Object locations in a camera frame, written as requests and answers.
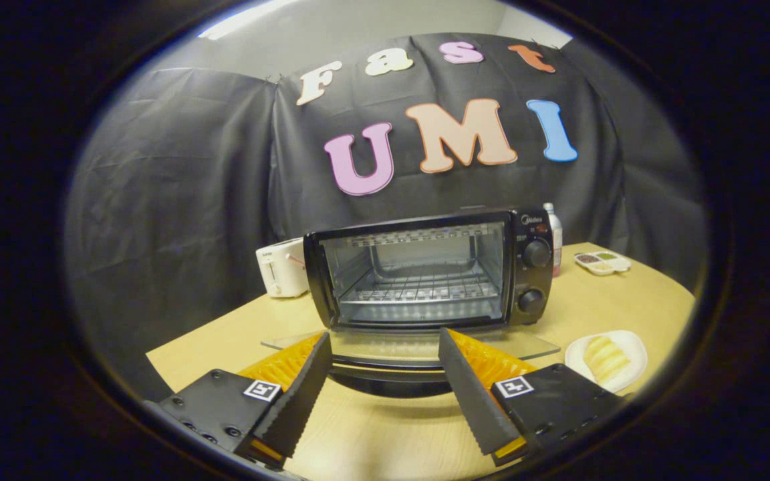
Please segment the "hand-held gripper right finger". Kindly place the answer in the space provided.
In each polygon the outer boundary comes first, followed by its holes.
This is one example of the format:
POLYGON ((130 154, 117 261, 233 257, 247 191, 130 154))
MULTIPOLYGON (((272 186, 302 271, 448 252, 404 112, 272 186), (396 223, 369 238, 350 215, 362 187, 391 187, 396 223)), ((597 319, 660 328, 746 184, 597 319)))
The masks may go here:
POLYGON ((442 328, 438 358, 480 451, 496 466, 558 456, 626 405, 568 368, 537 368, 442 328))

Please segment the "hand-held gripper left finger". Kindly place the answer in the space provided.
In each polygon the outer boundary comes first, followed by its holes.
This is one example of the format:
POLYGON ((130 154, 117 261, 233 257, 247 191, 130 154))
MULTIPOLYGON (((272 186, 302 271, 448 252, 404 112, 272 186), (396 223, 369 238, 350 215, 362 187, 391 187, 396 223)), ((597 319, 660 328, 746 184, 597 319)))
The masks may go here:
POLYGON ((331 367, 330 335, 317 333, 237 373, 210 369, 154 412, 192 439, 278 470, 296 451, 331 367))

